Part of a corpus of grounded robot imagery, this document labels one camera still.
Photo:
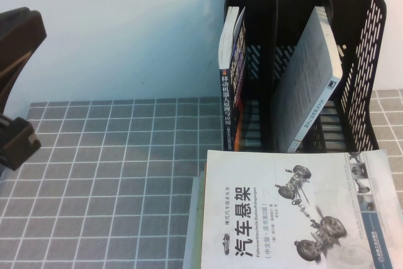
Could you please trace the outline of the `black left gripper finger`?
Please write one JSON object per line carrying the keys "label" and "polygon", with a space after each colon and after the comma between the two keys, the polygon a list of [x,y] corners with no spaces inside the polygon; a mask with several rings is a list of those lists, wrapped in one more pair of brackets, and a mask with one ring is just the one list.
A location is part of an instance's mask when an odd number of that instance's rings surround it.
{"label": "black left gripper finger", "polygon": [[14,120],[1,115],[1,164],[16,171],[34,153],[41,143],[33,125],[20,117]]}
{"label": "black left gripper finger", "polygon": [[1,113],[22,69],[46,37],[39,11],[22,7],[1,13]]}

